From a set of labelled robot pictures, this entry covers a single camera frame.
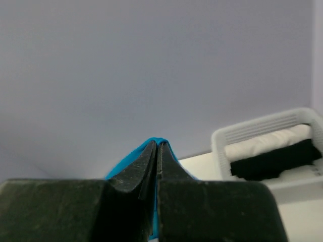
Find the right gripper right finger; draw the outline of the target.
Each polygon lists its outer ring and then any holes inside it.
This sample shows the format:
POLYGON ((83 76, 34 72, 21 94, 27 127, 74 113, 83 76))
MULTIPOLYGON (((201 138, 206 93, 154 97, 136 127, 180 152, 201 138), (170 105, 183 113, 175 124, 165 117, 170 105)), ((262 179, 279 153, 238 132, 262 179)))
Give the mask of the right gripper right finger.
POLYGON ((168 143, 158 146, 160 241, 287 241, 273 194, 254 181, 192 178, 168 143))

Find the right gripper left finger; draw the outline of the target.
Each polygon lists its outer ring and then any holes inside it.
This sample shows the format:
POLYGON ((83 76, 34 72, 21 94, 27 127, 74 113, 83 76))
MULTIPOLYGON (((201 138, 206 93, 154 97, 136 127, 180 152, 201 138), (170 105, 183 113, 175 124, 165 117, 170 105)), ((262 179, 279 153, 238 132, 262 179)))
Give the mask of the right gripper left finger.
POLYGON ((107 179, 9 179, 1 184, 1 241, 148 241, 156 142, 107 179))

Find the bright blue t-shirt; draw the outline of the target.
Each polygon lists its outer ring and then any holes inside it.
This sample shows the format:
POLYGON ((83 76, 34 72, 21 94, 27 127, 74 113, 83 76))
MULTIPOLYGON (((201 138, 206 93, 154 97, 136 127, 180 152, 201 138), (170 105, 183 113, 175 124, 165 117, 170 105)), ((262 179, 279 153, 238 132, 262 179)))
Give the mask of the bright blue t-shirt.
MULTIPOLYGON (((129 153, 125 158, 123 158, 106 176, 105 179, 112 178, 113 176, 119 174, 129 165, 134 163, 143 153, 144 149, 148 146, 150 142, 154 141, 157 144, 157 147, 160 148, 162 144, 166 144, 169 147, 171 157, 174 159, 175 163, 179 165, 179 167, 184 170, 185 175, 188 178, 197 179, 193 174, 191 174, 187 169, 185 169, 177 159, 174 154, 172 147, 168 140, 164 138, 151 137, 147 139, 144 143, 134 149, 131 153, 129 153)), ((159 238, 159 230, 158 230, 158 214, 157 214, 157 183, 155 183, 155 194, 154 194, 154 211, 153 211, 153 232, 149 236, 149 240, 158 239, 159 238)))

